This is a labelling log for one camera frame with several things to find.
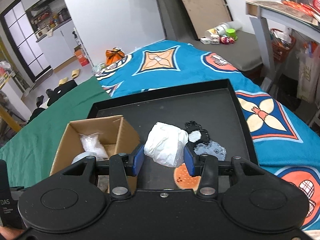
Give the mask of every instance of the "orange round object with dots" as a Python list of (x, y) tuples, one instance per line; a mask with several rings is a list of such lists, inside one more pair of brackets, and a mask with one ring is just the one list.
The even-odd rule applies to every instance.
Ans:
[(178, 168), (175, 168), (173, 173), (173, 179), (179, 188), (191, 188), (194, 191), (196, 191), (199, 187), (201, 177), (191, 177), (188, 173), (186, 165), (183, 163)]

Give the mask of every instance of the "yellow slipper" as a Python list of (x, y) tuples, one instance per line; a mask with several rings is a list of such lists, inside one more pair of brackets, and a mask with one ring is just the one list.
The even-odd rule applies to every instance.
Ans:
[(72, 77), (73, 79), (75, 79), (77, 76), (79, 76), (79, 74), (80, 74), (80, 68), (75, 69), (75, 70), (72, 71), (71, 77)]
[(59, 86), (63, 85), (64, 83), (66, 83), (68, 81), (68, 77), (60, 79), (59, 81)]

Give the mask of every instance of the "green cup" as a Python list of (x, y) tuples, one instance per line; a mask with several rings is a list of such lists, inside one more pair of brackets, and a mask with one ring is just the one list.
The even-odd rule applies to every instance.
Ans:
[(235, 41), (238, 39), (235, 29), (227, 29), (227, 30), (226, 30), (226, 35), (227, 35), (228, 37), (234, 38)]

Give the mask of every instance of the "tray rim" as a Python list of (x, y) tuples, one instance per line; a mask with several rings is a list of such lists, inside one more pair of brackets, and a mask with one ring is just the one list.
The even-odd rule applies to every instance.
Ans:
[(87, 119), (96, 118), (98, 112), (105, 109), (132, 105), (132, 104), (141, 103), (145, 101), (171, 98), (176, 96), (183, 96), (187, 94), (195, 94), (195, 93), (207, 92), (212, 90), (220, 90), (220, 89), (229, 90), (233, 105), (236, 109), (236, 113), (238, 115), (238, 119), (242, 128), (244, 141), (246, 143), (247, 151), (249, 154), (249, 159), (251, 162), (259, 165), (255, 148), (253, 145), (252, 137), (247, 125), (247, 121), (244, 118), (240, 103), (238, 101), (236, 93), (229, 79), (219, 79), (219, 80), (213, 80), (213, 81), (206, 81), (206, 82), (199, 82), (199, 83), (193, 83), (193, 84), (187, 84), (187, 85), (155, 89), (155, 90), (135, 93), (127, 96), (111, 98), (104, 101), (96, 102), (96, 103), (93, 103), (90, 109), (90, 112), (87, 116)]

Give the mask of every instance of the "black tray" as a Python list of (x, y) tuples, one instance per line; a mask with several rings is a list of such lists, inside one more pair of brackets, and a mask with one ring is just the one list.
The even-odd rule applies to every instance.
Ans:
[[(241, 156), (258, 164), (251, 135), (240, 104), (228, 79), (195, 83), (142, 92), (94, 103), (88, 118), (123, 115), (145, 142), (156, 122), (185, 129), (195, 121), (208, 130), (210, 138), (225, 147), (226, 161)], [(164, 189), (177, 186), (174, 168), (144, 160), (138, 188)], [(228, 178), (219, 178), (219, 191), (229, 187)]]

